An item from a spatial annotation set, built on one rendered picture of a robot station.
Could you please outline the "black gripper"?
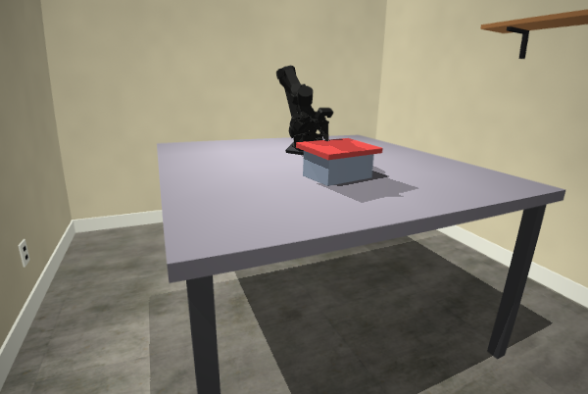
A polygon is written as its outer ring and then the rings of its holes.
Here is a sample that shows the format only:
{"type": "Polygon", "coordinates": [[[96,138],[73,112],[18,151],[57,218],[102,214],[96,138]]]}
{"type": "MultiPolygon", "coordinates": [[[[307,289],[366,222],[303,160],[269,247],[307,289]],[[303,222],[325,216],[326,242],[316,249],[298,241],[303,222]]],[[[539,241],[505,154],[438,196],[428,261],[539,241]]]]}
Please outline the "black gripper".
{"type": "Polygon", "coordinates": [[[331,116],[333,115],[333,111],[330,108],[318,108],[317,114],[313,109],[308,109],[305,111],[305,113],[309,114],[314,121],[308,123],[308,125],[306,126],[306,130],[309,131],[306,134],[303,134],[299,142],[318,141],[323,140],[322,138],[324,138],[325,141],[329,141],[329,121],[326,120],[325,116],[331,118],[331,116]],[[317,130],[320,132],[319,134],[317,134],[317,130]]]}

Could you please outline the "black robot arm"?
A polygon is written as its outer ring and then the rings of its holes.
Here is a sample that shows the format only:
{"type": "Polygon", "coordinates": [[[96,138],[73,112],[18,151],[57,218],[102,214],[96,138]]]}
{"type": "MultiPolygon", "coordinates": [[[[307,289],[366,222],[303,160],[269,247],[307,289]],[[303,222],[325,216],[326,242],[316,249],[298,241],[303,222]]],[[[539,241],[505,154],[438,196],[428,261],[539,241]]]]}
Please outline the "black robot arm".
{"type": "Polygon", "coordinates": [[[285,93],[286,97],[288,96],[287,101],[292,120],[290,121],[291,126],[289,126],[289,135],[291,136],[292,133],[291,138],[294,139],[294,144],[292,145],[292,147],[294,147],[297,150],[301,150],[299,148],[296,148],[296,142],[299,142],[303,134],[306,134],[308,132],[308,130],[306,130],[306,126],[308,125],[308,123],[314,121],[309,114],[307,115],[307,113],[305,113],[306,110],[313,109],[311,106],[311,104],[313,103],[313,89],[310,86],[307,86],[306,84],[301,84],[296,75],[296,71],[294,72],[293,66],[286,66],[282,69],[278,69],[276,71],[276,76],[277,79],[279,79],[279,83],[284,87],[284,89],[286,87],[285,93]]]}

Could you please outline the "red rectangular slab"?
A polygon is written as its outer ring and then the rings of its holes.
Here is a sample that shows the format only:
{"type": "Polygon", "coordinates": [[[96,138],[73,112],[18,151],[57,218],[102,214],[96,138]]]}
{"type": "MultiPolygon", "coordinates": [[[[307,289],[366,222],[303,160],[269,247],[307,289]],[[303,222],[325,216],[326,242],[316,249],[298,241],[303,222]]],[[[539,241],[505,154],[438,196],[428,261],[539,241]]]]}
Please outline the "red rectangular slab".
{"type": "Polygon", "coordinates": [[[296,148],[327,160],[380,154],[383,148],[350,138],[296,142],[296,148]]]}

